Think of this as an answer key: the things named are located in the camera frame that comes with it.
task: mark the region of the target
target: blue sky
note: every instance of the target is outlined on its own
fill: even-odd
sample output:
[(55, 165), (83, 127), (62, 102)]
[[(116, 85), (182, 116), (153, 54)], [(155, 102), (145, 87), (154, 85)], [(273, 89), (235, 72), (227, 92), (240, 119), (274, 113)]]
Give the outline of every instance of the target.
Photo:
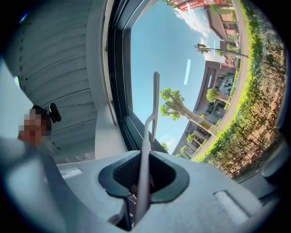
[[(209, 29), (200, 8), (181, 12), (159, 1), (135, 23), (131, 32), (132, 99), (133, 111), (143, 123), (152, 113), (155, 71), (160, 74), (160, 90), (180, 90), (185, 106), (193, 110), (205, 60), (222, 61), (213, 53), (198, 53), (193, 47), (198, 42), (219, 47), (219, 38)], [(163, 104), (160, 97), (159, 106)], [(169, 153), (175, 149), (187, 123), (184, 117), (174, 121), (159, 113), (156, 139), (167, 143)]]

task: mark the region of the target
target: lamp post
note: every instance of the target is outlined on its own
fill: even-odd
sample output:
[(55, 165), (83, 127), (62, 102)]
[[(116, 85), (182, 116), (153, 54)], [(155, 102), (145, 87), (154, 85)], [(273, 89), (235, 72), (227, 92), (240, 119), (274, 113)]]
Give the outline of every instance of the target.
[(235, 56), (244, 56), (244, 57), (249, 57), (248, 55), (244, 55), (242, 53), (237, 53), (229, 50), (223, 50), (223, 49), (214, 49), (214, 48), (207, 48), (206, 45), (198, 43), (197, 45), (194, 46), (194, 48), (197, 49), (198, 52), (203, 53), (208, 53), (209, 51), (220, 51), (222, 53), (230, 54), (230, 55), (235, 55)]

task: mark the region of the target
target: person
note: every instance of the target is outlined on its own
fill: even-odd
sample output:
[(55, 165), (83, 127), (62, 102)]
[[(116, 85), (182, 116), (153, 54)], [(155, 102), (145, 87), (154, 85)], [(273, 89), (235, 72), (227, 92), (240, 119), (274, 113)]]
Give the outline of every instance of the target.
[(51, 121), (46, 111), (33, 105), (30, 113), (25, 116), (24, 125), (19, 126), (18, 139), (39, 147), (51, 134)]

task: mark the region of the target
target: car window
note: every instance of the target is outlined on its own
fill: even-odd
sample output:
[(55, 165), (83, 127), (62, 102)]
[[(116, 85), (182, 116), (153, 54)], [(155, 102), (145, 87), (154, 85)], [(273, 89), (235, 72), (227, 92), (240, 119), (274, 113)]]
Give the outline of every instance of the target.
[(128, 107), (145, 123), (160, 74), (156, 139), (169, 154), (240, 181), (281, 140), (284, 45), (246, 0), (150, 1), (131, 30)]

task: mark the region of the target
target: window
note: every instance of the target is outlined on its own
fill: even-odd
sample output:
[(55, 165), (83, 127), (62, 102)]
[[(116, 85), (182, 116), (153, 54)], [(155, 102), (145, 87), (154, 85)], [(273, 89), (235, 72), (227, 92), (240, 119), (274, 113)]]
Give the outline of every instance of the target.
[[(183, 4), (173, 8), (163, 1), (147, 5), (146, 11), (137, 6), (138, 3), (132, 7), (137, 9), (133, 16), (122, 15), (117, 24), (116, 77), (112, 78), (116, 84), (112, 92), (118, 94), (115, 103), (119, 103), (119, 124), (129, 138), (128, 148), (141, 147), (144, 123), (152, 112), (153, 73), (157, 71), (161, 109), (152, 149), (165, 152), (161, 146), (165, 143), (170, 154), (179, 154), (190, 135), (182, 157), (214, 166), (236, 181), (254, 174), (270, 157), (269, 148), (276, 148), (281, 138), (276, 130), (276, 118), (284, 95), (286, 54), (272, 25), (251, 3), (236, 8), (241, 12), (237, 15), (237, 24), (221, 22), (229, 30), (227, 35), (226, 30), (213, 23), (213, 14), (209, 10), (202, 12), (199, 6), (191, 10)], [(193, 25), (198, 22), (209, 28), (194, 30)], [(240, 27), (244, 28), (242, 31), (255, 33), (239, 35)], [(223, 40), (236, 47), (237, 54), (231, 55), (236, 66), (231, 59), (226, 60), (227, 52), (220, 48), (218, 32), (224, 34)], [(215, 45), (222, 51), (214, 52), (213, 46), (205, 49), (204, 45)], [(247, 67), (256, 68), (248, 71)], [(212, 85), (214, 89), (209, 88), (210, 69), (219, 73)], [(261, 85), (251, 85), (252, 81)], [(256, 93), (263, 98), (256, 98)], [(167, 104), (173, 102), (171, 96), (183, 102), (183, 107), (194, 116), (212, 122), (220, 133), (216, 135), (204, 129), (191, 117), (194, 129), (189, 131), (185, 112)], [(184, 145), (178, 145), (180, 139)]]

